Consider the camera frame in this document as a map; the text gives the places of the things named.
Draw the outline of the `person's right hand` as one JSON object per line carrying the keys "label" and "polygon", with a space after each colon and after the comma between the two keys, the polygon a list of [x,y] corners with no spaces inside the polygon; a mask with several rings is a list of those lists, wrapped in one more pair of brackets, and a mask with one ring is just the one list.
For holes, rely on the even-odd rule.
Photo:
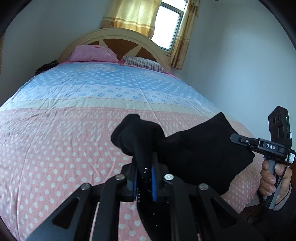
{"label": "person's right hand", "polygon": [[[290,191],[290,181],[292,178],[292,170],[284,164],[275,164],[274,173],[282,177],[281,188],[278,192],[276,204],[282,202]],[[269,162],[264,160],[262,163],[262,170],[260,172],[260,187],[259,191],[263,196],[271,196],[276,191],[276,178],[274,174],[269,171]]]}

